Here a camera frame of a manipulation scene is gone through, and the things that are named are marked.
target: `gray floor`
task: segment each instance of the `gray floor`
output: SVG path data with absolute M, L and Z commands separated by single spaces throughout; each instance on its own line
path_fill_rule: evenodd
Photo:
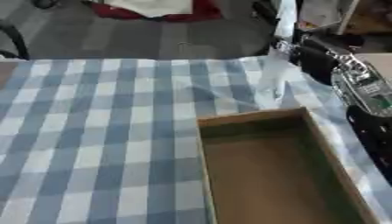
M 99 18 L 79 0 L 52 10 L 3 0 L 0 18 L 22 32 L 33 59 L 229 59 L 260 49 L 270 28 L 250 16 L 253 0 L 216 1 L 224 19 L 188 24 Z M 0 49 L 11 49 L 2 34 Z

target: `blue and white checkered tablecloth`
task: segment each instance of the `blue and white checkered tablecloth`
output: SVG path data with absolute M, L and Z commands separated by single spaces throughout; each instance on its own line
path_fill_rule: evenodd
M 207 223 L 196 117 L 258 110 L 263 58 L 21 62 L 0 90 L 0 223 Z M 392 188 L 329 87 L 293 75 L 380 223 Z

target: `wooden tray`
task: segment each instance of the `wooden tray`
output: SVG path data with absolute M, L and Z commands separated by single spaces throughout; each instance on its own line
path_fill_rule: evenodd
M 304 108 L 199 120 L 211 223 L 376 223 Z

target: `chair leg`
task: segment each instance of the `chair leg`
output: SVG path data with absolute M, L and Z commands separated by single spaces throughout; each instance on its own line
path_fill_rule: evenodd
M 31 3 L 41 10 L 46 10 L 56 6 L 59 1 L 60 0 L 31 0 Z
M 18 58 L 23 60 L 30 59 L 30 54 L 27 50 L 25 41 L 14 25 L 0 19 L 0 31 L 4 32 L 10 39 L 12 39 L 13 44 L 17 48 Z

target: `red cloth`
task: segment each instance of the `red cloth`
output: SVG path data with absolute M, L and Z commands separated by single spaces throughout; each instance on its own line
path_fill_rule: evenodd
M 134 11 L 115 8 L 104 3 L 92 3 L 94 12 L 102 18 L 138 19 L 146 18 Z M 222 18 L 221 11 L 210 0 L 193 0 L 192 14 L 167 15 L 154 17 L 154 20 L 169 22 L 195 22 L 200 20 Z

